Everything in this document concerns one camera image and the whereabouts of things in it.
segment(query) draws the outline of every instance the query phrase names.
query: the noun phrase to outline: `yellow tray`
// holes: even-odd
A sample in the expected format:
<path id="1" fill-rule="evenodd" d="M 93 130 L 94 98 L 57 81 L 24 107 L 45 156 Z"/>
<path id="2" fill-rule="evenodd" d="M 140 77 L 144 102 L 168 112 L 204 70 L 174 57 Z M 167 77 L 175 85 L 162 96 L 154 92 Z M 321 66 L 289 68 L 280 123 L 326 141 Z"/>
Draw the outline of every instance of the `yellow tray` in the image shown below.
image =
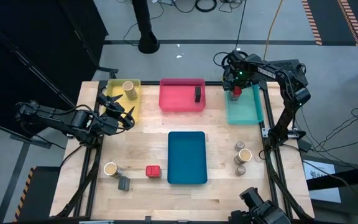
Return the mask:
<path id="1" fill-rule="evenodd" d="M 126 81 L 131 81 L 134 83 L 134 87 L 137 93 L 137 98 L 135 100 L 128 99 L 124 90 L 122 89 L 122 84 Z M 121 95 L 122 97 L 117 100 L 117 102 L 125 109 L 125 112 L 128 113 L 132 107 L 135 107 L 132 112 L 132 117 L 135 119 L 135 123 L 138 122 L 139 118 L 139 106 L 140 106 L 140 80 L 138 79 L 110 79 L 107 84 L 106 95 L 107 96 L 117 96 Z"/>

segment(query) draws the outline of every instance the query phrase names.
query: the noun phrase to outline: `blue tray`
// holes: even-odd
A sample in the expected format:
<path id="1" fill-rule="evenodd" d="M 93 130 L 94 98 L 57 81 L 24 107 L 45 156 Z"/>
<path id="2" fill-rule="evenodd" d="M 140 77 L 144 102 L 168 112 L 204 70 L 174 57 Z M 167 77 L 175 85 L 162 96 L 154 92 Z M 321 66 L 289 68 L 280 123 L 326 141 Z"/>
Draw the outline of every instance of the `blue tray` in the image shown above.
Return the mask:
<path id="1" fill-rule="evenodd" d="M 224 92 L 226 100 L 226 118 L 228 124 L 259 124 L 264 120 L 259 96 L 259 85 L 242 90 L 237 101 L 230 100 L 230 93 Z"/>
<path id="2" fill-rule="evenodd" d="M 205 134 L 202 131 L 168 134 L 168 183 L 205 184 Z"/>

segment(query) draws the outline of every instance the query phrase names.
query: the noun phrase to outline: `white paper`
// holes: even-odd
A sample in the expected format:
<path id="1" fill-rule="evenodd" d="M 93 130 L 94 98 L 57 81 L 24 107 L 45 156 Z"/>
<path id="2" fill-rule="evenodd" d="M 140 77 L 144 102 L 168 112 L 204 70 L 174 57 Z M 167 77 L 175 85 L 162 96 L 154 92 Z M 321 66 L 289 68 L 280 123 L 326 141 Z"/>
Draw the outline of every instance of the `white paper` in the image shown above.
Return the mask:
<path id="1" fill-rule="evenodd" d="M 325 171 L 328 174 L 335 174 L 335 167 L 332 164 L 315 162 L 315 161 L 307 161 L 306 162 L 316 166 L 317 168 Z M 320 170 L 312 167 L 307 163 L 303 163 L 303 170 L 305 172 L 306 180 L 325 176 L 326 174 L 321 172 Z M 324 189 L 324 190 L 310 190 L 309 191 L 310 198 L 315 200 L 323 200 L 326 202 L 336 202 L 341 203 L 341 196 L 339 194 L 339 189 Z"/>

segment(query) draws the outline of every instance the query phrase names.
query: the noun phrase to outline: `small cup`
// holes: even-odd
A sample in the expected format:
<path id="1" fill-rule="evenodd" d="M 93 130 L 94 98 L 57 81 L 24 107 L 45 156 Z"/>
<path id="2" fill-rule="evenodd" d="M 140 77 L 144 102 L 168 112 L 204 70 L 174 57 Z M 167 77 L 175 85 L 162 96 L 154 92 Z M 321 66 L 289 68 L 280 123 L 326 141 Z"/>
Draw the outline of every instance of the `small cup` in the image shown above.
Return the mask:
<path id="1" fill-rule="evenodd" d="M 113 162 L 108 162 L 106 165 L 104 165 L 103 170 L 106 175 L 117 179 L 119 179 L 123 173 L 122 169 Z"/>
<path id="2" fill-rule="evenodd" d="M 234 146 L 234 149 L 239 152 L 241 149 L 245 148 L 246 144 L 243 141 L 238 141 Z"/>
<path id="3" fill-rule="evenodd" d="M 241 176 L 247 172 L 247 169 L 244 166 L 239 166 L 236 168 L 236 175 Z"/>
<path id="4" fill-rule="evenodd" d="M 241 149 L 235 156 L 234 162 L 241 166 L 252 159 L 252 153 L 248 149 Z"/>
<path id="5" fill-rule="evenodd" d="M 137 93 L 135 90 L 135 85 L 131 81 L 126 81 L 122 84 L 122 89 L 124 90 L 125 94 L 127 95 L 128 99 L 134 100 L 137 98 Z"/>

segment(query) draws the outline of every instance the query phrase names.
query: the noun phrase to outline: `red cube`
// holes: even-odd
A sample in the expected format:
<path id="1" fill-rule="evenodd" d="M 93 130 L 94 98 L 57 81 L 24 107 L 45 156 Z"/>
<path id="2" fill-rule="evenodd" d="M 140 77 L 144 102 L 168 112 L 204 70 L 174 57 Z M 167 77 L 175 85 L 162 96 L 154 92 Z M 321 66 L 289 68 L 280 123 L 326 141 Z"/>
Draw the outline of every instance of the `red cube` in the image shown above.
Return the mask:
<path id="1" fill-rule="evenodd" d="M 146 176 L 148 178 L 161 178 L 160 166 L 147 166 L 146 167 Z"/>

